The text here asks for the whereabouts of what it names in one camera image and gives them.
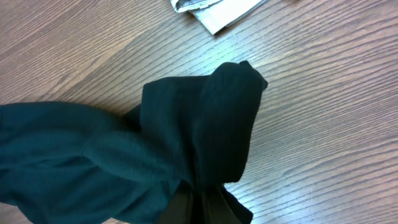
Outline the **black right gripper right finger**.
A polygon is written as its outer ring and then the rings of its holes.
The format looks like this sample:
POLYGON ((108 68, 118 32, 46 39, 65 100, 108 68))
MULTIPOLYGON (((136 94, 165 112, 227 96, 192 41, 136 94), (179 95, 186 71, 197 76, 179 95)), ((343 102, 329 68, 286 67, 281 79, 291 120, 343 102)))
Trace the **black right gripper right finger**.
POLYGON ((235 212, 239 202, 224 185, 217 185, 203 194, 205 224, 241 224, 235 212))

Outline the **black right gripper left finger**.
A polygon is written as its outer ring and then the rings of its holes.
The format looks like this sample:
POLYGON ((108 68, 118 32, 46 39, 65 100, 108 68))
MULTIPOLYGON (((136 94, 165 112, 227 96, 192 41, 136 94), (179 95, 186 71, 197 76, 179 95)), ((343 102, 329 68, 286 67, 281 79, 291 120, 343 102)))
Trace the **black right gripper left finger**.
POLYGON ((192 189, 181 183, 159 216, 157 224, 191 224, 193 201, 192 189))

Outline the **black t-shirt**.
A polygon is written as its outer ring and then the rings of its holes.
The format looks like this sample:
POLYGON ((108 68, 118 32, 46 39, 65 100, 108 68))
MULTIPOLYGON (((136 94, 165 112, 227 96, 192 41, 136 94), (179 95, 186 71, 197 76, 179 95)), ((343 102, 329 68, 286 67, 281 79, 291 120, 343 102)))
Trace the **black t-shirt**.
POLYGON ((246 62, 147 83, 119 116, 64 102, 1 106, 1 202, 32 223, 157 223, 181 183, 191 223, 203 194, 237 182, 267 88, 246 62))

